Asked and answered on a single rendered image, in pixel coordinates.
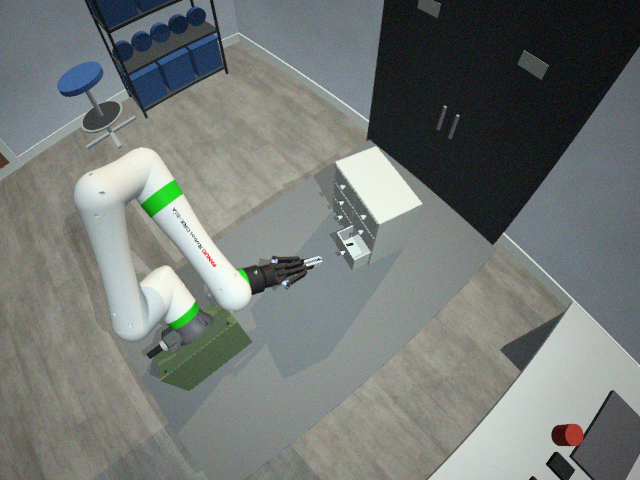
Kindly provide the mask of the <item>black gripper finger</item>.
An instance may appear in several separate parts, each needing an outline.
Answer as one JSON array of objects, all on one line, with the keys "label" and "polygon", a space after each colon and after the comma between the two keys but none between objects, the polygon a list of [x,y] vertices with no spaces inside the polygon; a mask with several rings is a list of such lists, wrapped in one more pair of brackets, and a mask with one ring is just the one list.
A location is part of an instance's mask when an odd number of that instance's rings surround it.
[{"label": "black gripper finger", "polygon": [[290,269],[293,269],[293,268],[304,266],[304,265],[312,263],[312,262],[316,262],[319,257],[320,256],[304,260],[304,259],[300,259],[299,256],[292,256],[292,257],[277,257],[277,256],[273,256],[272,259],[271,259],[271,262],[276,263],[276,264],[277,263],[278,264],[288,263],[288,264],[277,265],[277,266],[275,266],[275,269],[278,270],[278,269],[285,268],[285,270],[290,270]]},{"label": "black gripper finger", "polygon": [[317,266],[320,266],[321,263],[322,263],[322,260],[319,260],[319,261],[312,262],[312,263],[309,263],[309,264],[306,264],[304,266],[300,266],[300,267],[297,267],[297,268],[294,268],[294,269],[280,271],[278,273],[279,276],[287,274],[287,277],[299,273],[298,275],[296,275],[293,278],[291,278],[289,281],[283,281],[283,283],[281,283],[281,285],[285,286],[285,289],[288,289],[290,287],[290,285],[292,285],[293,283],[297,282],[298,280],[300,280],[301,278],[306,276],[307,270],[312,269],[312,268],[317,267]]}]

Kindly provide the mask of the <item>small beige chest of grey drawers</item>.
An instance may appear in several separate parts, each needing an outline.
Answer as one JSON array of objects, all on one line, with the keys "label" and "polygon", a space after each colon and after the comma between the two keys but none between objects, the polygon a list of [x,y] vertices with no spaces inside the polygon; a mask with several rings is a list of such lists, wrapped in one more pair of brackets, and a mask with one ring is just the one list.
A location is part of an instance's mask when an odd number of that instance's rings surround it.
[{"label": "small beige chest of grey drawers", "polygon": [[404,248],[422,203],[387,158],[376,146],[336,161],[333,211],[336,165],[355,190],[351,226],[357,194],[378,223],[367,264]]}]

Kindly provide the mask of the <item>grey drawer front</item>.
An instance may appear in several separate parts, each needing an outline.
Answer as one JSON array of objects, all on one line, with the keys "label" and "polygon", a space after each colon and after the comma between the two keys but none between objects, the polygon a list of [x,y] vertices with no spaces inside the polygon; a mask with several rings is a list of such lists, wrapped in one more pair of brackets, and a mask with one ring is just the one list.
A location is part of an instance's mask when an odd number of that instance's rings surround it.
[{"label": "grey drawer front", "polygon": [[340,190],[340,188],[336,183],[335,183],[335,198],[337,199],[339,206],[343,208],[343,210],[345,211],[345,213],[347,214],[347,216],[352,222],[353,207],[349,203],[349,201],[347,200],[347,198],[345,197],[345,195],[343,194],[343,192]]},{"label": "grey drawer front", "polygon": [[354,207],[354,200],[355,200],[355,190],[353,189],[353,187],[350,185],[350,183],[348,182],[348,180],[345,178],[345,176],[343,175],[343,173],[340,171],[340,169],[338,168],[338,166],[336,165],[336,178],[335,178],[336,183],[338,184],[340,190],[343,191],[343,193],[345,194],[345,196],[347,197],[347,199],[349,200],[349,202],[352,204],[352,206]]},{"label": "grey drawer front", "polygon": [[371,251],[374,238],[371,235],[371,233],[368,231],[368,229],[366,228],[366,226],[364,225],[364,223],[362,222],[362,220],[360,219],[356,211],[354,211],[353,225],[356,228],[358,235],[362,237],[362,239],[364,240],[364,242],[366,243],[366,245]]},{"label": "grey drawer front", "polygon": [[367,209],[363,201],[360,199],[358,194],[356,196],[355,210],[360,216],[360,219],[364,222],[364,224],[367,226],[367,228],[375,238],[378,223],[374,219],[370,211]]},{"label": "grey drawer front", "polygon": [[341,206],[339,206],[335,198],[334,198],[334,212],[336,213],[338,220],[340,220],[344,225],[345,229],[351,226],[351,221],[349,220],[349,218],[347,217],[347,215],[345,214]]},{"label": "grey drawer front", "polygon": [[[349,243],[354,243],[354,245],[346,246]],[[371,252],[353,225],[337,232],[336,245],[340,249],[340,255],[344,256],[352,271],[369,262]]]}]

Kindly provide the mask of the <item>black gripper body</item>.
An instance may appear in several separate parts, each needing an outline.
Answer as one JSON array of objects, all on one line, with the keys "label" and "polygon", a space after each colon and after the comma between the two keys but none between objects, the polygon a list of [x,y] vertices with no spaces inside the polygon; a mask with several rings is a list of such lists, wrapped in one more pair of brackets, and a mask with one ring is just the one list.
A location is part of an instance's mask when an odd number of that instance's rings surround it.
[{"label": "black gripper body", "polygon": [[[285,268],[276,270],[275,266],[277,266],[277,265],[280,265],[280,264],[276,264],[276,263],[271,262],[268,265],[263,265],[263,266],[259,267],[261,269],[263,275],[264,275],[264,278],[265,278],[265,288],[272,287],[274,285],[281,285],[281,283],[283,283],[283,281],[286,279],[287,274],[282,275],[282,276],[278,275],[278,273],[280,271],[285,271]],[[274,275],[273,275],[273,273],[274,273]]]}]

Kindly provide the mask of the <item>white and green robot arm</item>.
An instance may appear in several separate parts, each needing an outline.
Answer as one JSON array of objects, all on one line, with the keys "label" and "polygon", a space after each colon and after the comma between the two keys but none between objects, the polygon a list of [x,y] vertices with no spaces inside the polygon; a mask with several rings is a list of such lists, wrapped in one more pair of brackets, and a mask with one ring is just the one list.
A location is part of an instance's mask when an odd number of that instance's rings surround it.
[{"label": "white and green robot arm", "polygon": [[139,283],[125,215],[133,199],[200,276],[212,305],[237,312],[249,304],[251,295],[265,290],[257,265],[236,270],[223,256],[151,149],[136,148],[86,173],[77,182],[73,199],[96,259],[115,334],[138,342],[161,320],[171,327],[162,331],[159,345],[147,353],[150,359],[162,350],[175,353],[194,342],[210,328],[213,318],[199,308],[170,266],[153,270]]}]

